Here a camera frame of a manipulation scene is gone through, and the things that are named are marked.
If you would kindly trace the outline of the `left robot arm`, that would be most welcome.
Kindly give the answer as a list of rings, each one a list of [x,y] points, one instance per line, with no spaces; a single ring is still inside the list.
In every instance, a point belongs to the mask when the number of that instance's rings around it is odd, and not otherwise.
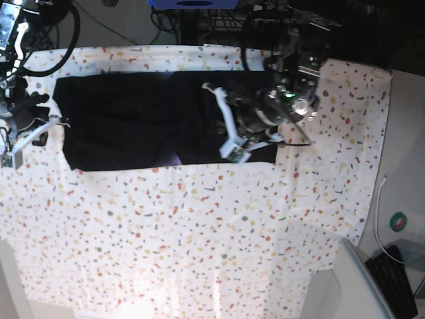
[[[278,142],[281,124],[299,128],[318,112],[318,82],[330,59],[390,66],[405,45],[424,43],[423,1],[276,1],[250,13],[242,25],[240,60],[249,71],[248,47],[265,36],[263,60],[272,82],[255,93],[234,86],[219,100],[229,136],[266,136]]]

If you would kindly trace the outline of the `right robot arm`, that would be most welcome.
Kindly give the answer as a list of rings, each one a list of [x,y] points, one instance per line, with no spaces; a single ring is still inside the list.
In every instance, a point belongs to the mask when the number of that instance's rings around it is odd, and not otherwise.
[[[48,38],[47,26],[59,24],[67,14],[74,21],[72,38],[63,57],[50,69],[29,70],[30,56]],[[1,119],[12,132],[31,128],[48,112],[38,105],[48,94],[27,93],[30,77],[47,77],[60,70],[72,55],[80,35],[80,14],[71,1],[2,1],[1,2]]]

